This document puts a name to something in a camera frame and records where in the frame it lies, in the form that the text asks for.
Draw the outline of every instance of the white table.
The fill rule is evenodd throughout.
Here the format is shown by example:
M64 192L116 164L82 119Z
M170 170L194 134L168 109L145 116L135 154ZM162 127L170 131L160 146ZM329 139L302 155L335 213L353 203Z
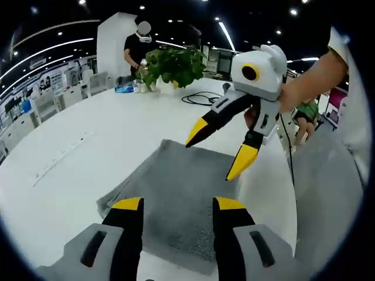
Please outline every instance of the white table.
M196 81L184 90L222 93L222 82ZM0 166L0 208L15 245L32 266L51 265L63 245L94 222L96 200L120 184L160 144L184 143L209 107L190 105L161 93L116 94L107 90L53 116L25 137ZM247 132L243 115L197 146L236 155ZM52 158L76 145L45 176L35 175ZM265 224L292 247L296 244L296 203L287 159L277 134L263 146L240 178L238 199L258 224ZM140 280L217 280L142 252Z

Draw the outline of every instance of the gray cloth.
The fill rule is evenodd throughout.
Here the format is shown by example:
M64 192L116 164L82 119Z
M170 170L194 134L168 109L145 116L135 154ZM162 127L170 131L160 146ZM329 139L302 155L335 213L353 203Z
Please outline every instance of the gray cloth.
M123 183L97 201L105 217L125 198L145 199L143 245L174 264L210 275L213 249L212 199L236 198L237 181L225 181L234 157L163 140Z

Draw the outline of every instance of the white sleeve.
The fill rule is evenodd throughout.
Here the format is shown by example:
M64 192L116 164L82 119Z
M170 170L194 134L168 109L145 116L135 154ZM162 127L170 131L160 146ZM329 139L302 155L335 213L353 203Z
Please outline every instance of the white sleeve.
M328 43L328 47L333 49L339 56L345 61L346 65L348 66L348 59L347 59L347 48L346 45L337 32L335 28L330 29L330 39Z

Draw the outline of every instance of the black t-shirt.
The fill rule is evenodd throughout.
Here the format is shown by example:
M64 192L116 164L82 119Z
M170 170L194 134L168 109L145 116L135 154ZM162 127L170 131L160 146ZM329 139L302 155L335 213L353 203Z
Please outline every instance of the black t-shirt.
M142 43L136 34L130 35L125 41L124 50L129 49L129 55L136 63L140 64L142 59L146 58L146 54L157 48L155 42ZM131 75L134 75L136 69L130 67Z

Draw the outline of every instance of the vr headset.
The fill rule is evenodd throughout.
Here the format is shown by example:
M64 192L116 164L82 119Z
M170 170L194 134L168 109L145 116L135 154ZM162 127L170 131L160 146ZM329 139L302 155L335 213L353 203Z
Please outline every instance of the vr headset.
M151 43L152 42L151 36L141 36L137 32L135 32L135 34L138 36L139 41L141 43Z

